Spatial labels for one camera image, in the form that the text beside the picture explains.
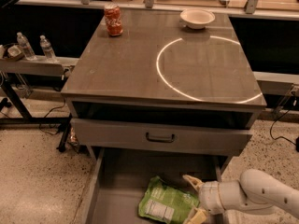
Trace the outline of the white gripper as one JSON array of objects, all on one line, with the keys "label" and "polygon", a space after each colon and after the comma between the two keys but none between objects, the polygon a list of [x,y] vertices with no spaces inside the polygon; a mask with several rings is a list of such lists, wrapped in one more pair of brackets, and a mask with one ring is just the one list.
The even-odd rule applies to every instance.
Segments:
[{"label": "white gripper", "polygon": [[226,210],[239,210],[244,204],[244,192],[238,181],[206,182],[191,175],[184,175],[197,192],[201,206],[193,207],[183,224],[203,224],[207,219],[207,211],[212,215],[224,213]]}]

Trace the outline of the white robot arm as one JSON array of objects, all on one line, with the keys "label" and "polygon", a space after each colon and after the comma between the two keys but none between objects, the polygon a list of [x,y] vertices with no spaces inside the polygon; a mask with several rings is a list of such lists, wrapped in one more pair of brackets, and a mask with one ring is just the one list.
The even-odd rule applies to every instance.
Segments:
[{"label": "white robot arm", "polygon": [[269,215],[278,207],[299,218],[299,191],[256,169],[244,171],[238,180],[219,182],[184,175],[198,193],[199,206],[193,207],[183,224],[203,224],[208,215],[236,210],[253,215]]}]

